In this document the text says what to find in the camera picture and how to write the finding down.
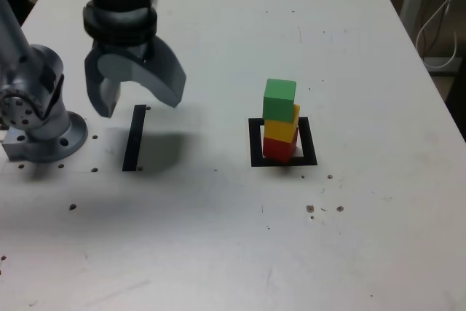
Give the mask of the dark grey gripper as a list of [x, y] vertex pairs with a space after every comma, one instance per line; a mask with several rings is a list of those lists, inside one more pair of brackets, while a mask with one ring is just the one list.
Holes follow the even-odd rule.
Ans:
[[87, 94], [97, 113], [111, 118], [121, 83], [136, 82], [167, 106], [182, 99], [186, 74], [171, 48], [159, 37], [126, 47], [94, 40], [84, 60]]

